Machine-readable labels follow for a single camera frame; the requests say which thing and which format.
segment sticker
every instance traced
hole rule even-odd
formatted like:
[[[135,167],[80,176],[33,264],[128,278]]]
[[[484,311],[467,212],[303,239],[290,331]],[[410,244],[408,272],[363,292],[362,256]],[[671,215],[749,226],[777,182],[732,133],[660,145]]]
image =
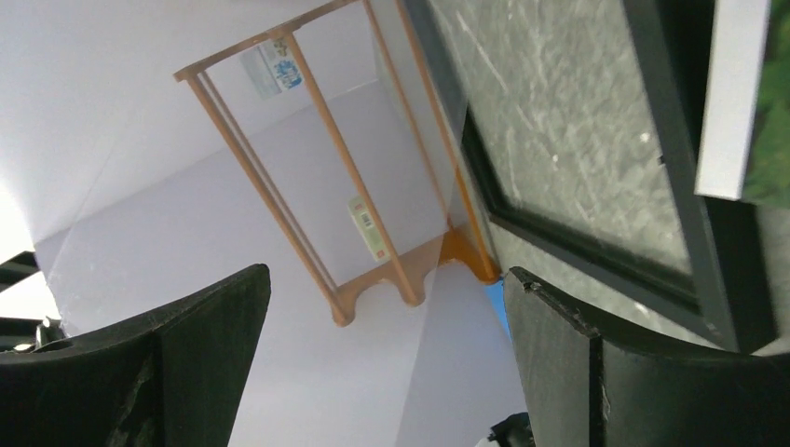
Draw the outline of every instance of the sticker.
[[[348,212],[351,213],[351,219],[357,225],[357,229],[360,230],[362,240],[365,241],[365,245],[373,255],[373,259],[378,262],[388,261],[389,251],[387,246],[384,244],[381,232],[378,231],[378,226],[376,226],[373,216],[368,211],[368,207],[365,205],[362,197],[354,197],[348,202]]]
[[[302,73],[283,39],[266,40],[244,51],[241,65],[264,100],[302,84]]]

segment wooden frame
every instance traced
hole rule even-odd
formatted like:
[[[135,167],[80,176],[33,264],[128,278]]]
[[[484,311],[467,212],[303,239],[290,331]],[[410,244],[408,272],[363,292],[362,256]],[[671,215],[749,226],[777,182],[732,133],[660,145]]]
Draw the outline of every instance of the wooden frame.
[[[777,333],[755,209],[694,195],[713,0],[621,1],[687,242],[688,276],[649,260],[647,267],[634,265],[617,247],[602,252],[589,235],[514,208],[485,152],[428,1],[404,3],[429,54],[429,68],[442,80],[437,90],[455,119],[454,131],[462,134],[461,151],[489,221],[719,346],[753,352]]]
[[[387,70],[392,76],[398,99],[402,103],[403,110],[406,114],[407,123],[415,135],[417,148],[426,165],[431,185],[443,209],[447,225],[446,233],[406,253],[398,253],[396,251],[385,224],[381,219],[381,215],[367,190],[367,186],[362,180],[360,172],[354,163],[354,159],[348,151],[343,135],[334,122],[334,118],[327,106],[326,100],[321,94],[316,79],[310,71],[305,56],[299,47],[299,43],[293,35],[293,32],[303,25],[356,1],[362,1],[364,3],[365,11],[371,22],[376,42],[382,52]],[[177,81],[186,81],[192,88],[197,99],[205,108],[214,125],[225,139],[231,152],[233,152],[237,161],[249,177],[252,185],[271,211],[286,238],[288,238],[289,242],[293,245],[293,248],[304,263],[310,276],[312,276],[318,284],[321,293],[323,293],[332,309],[334,322],[338,326],[346,326],[354,319],[356,302],[362,292],[382,281],[394,284],[398,288],[402,299],[407,304],[420,305],[425,300],[425,291],[423,287],[425,275],[438,265],[458,261],[468,266],[482,283],[493,284],[499,280],[500,272],[498,267],[488,256],[480,223],[475,219],[469,191],[463,183],[460,171],[458,170],[458,160],[455,156],[452,140],[448,133],[447,125],[444,122],[436,93],[430,83],[424,57],[419,51],[415,33],[411,29],[408,20],[405,20],[405,18],[406,16],[401,10],[401,19],[403,20],[403,25],[409,36],[411,50],[414,53],[415,62],[420,72],[426,94],[428,95],[439,132],[442,134],[443,145],[453,166],[464,207],[470,217],[471,230],[474,236],[474,246],[453,226],[450,219],[449,209],[442,196],[434,168],[429,161],[424,140],[417,127],[412,108],[406,100],[401,80],[392,62],[387,44],[384,41],[378,21],[370,5],[370,0],[334,0],[261,34],[239,42],[232,47],[212,54],[201,61],[192,63],[173,75]],[[381,232],[384,244],[390,253],[389,261],[345,284],[337,285],[334,283],[326,266],[315,252],[315,249],[313,249],[309,239],[291,213],[291,210],[288,208],[288,204],[285,203],[285,200],[279,193],[277,186],[272,182],[271,177],[266,172],[266,168],[260,158],[252,149],[247,136],[241,130],[238,122],[225,104],[222,95],[217,91],[208,73],[206,73],[214,64],[224,61],[268,39],[284,39],[287,47],[292,51],[293,57],[305,80],[310,97],[316,105],[321,120],[332,138],[337,153],[343,160],[351,181],[354,182],[357,191],[367,205],[368,211],[370,211],[371,217]]]

